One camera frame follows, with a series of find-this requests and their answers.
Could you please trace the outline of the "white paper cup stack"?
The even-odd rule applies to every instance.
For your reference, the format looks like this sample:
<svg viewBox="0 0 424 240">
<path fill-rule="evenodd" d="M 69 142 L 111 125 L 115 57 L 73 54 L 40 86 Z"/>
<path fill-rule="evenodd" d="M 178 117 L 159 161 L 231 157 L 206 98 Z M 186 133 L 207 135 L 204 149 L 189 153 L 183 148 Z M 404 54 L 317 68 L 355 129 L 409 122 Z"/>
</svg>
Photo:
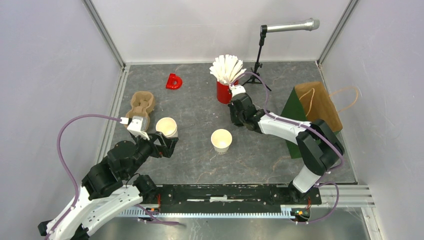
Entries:
<svg viewBox="0 0 424 240">
<path fill-rule="evenodd" d="M 157 132 L 163 133 L 167 138 L 177 138 L 178 137 L 178 126 L 176 121 L 171 117 L 163 117 L 157 121 L 155 125 Z"/>
</svg>

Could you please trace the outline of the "single white paper cup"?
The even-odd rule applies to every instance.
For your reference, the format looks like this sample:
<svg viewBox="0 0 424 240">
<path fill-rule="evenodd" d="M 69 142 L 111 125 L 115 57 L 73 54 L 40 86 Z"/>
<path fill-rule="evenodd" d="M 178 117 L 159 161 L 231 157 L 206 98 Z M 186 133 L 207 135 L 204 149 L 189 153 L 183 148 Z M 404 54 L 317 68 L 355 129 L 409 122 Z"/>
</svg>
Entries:
<svg viewBox="0 0 424 240">
<path fill-rule="evenodd" d="M 215 130 L 211 137 L 210 137 L 211 143 L 214 147 L 214 150 L 219 154 L 225 154 L 232 141 L 233 141 L 233 137 L 232 134 L 226 130 L 226 129 L 217 129 Z"/>
</svg>

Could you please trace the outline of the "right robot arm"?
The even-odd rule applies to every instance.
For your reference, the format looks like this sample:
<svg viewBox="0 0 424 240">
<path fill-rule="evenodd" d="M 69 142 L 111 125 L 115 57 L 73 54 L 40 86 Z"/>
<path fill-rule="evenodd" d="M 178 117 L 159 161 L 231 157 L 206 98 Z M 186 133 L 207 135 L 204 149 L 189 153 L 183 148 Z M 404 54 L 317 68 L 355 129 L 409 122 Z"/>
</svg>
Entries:
<svg viewBox="0 0 424 240">
<path fill-rule="evenodd" d="M 272 135 L 295 144 L 303 160 L 303 167 L 288 185 L 289 199 L 302 204 L 316 183 L 343 163 L 345 149 L 328 124 L 318 119 L 313 122 L 295 121 L 258 109 L 247 93 L 236 93 L 228 104 L 230 119 L 238 127 L 264 135 Z"/>
</svg>

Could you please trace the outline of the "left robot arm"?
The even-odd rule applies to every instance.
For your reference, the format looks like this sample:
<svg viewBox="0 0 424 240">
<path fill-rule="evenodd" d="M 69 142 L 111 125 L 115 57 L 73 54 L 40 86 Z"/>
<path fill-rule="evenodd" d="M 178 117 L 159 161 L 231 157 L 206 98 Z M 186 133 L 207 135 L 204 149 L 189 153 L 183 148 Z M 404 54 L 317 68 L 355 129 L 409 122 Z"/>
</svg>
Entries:
<svg viewBox="0 0 424 240">
<path fill-rule="evenodd" d="M 149 157 L 170 158 L 179 141 L 161 132 L 147 136 L 120 141 L 109 150 L 82 179 L 78 195 L 66 208 L 56 218 L 39 223 L 40 235 L 46 240 L 87 240 L 123 210 L 142 202 L 153 203 L 159 193 L 149 175 L 139 175 L 121 194 L 111 197 Z"/>
</svg>

